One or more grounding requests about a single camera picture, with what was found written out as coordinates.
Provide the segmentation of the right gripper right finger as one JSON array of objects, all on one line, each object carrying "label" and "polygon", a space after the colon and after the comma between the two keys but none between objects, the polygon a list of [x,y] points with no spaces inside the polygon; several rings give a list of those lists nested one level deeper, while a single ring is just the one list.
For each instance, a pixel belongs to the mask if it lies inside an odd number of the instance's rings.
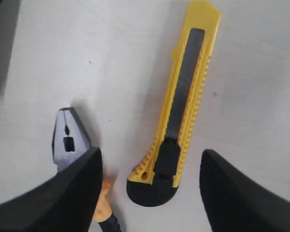
[{"label": "right gripper right finger", "polygon": [[214,232],[290,232],[290,202],[212,149],[202,153],[199,187]]}]

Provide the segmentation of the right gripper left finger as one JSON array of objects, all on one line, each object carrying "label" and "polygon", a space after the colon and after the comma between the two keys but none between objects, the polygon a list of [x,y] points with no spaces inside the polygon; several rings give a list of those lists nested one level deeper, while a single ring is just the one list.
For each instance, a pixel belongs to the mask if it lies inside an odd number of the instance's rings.
[{"label": "right gripper left finger", "polygon": [[47,182],[0,204],[0,232],[87,232],[102,175],[101,151],[92,147]]}]

